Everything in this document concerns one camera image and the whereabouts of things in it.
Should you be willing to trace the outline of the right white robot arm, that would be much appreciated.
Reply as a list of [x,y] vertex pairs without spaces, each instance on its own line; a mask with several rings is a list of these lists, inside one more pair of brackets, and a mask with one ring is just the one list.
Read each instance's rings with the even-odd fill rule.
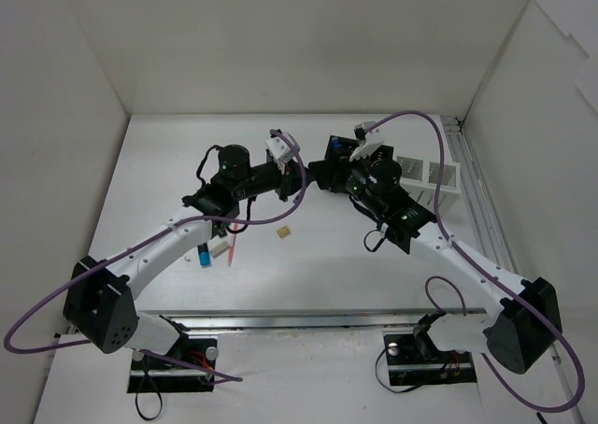
[[442,232],[436,215],[401,187],[398,162],[334,156],[310,163],[308,170],[321,190],[347,194],[386,240],[434,265],[485,310],[480,319],[427,320],[413,338],[420,358],[435,360],[452,349],[490,353],[508,371],[523,375],[553,344],[554,332],[562,329],[554,287],[542,277],[529,281],[501,269]]

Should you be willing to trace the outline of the blue cap black highlighter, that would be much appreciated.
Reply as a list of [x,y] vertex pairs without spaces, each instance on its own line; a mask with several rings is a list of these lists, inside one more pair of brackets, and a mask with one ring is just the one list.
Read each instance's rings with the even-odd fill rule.
[[209,253],[209,248],[208,248],[207,243],[204,243],[204,244],[198,246],[197,251],[198,251],[198,259],[199,259],[200,266],[202,268],[209,267],[211,265],[211,256]]

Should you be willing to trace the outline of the pink gel pen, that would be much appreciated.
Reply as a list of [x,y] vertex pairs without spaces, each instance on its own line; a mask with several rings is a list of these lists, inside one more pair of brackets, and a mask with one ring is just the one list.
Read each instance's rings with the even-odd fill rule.
[[228,256],[227,256],[227,266],[228,267],[232,267],[233,265],[233,260],[234,260],[234,255],[235,255],[235,242],[236,242],[236,236],[237,236],[237,231],[239,230],[240,226],[235,223],[233,225],[232,231],[229,233],[231,235],[230,237],[230,242],[229,242],[229,248],[228,248]]

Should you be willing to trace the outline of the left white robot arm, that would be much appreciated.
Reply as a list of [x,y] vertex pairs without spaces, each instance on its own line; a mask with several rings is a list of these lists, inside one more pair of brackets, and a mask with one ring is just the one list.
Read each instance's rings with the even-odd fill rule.
[[265,163],[251,166],[246,148],[220,148],[217,173],[196,193],[184,196],[181,208],[154,236],[113,261],[80,260],[66,294],[66,320],[106,354],[126,347],[152,352],[165,367],[179,366],[187,355],[183,327],[137,311],[135,301],[185,253],[225,233],[239,216],[241,201],[270,191],[281,201],[304,195],[308,180],[303,162],[292,158],[285,163],[271,151],[266,155]]

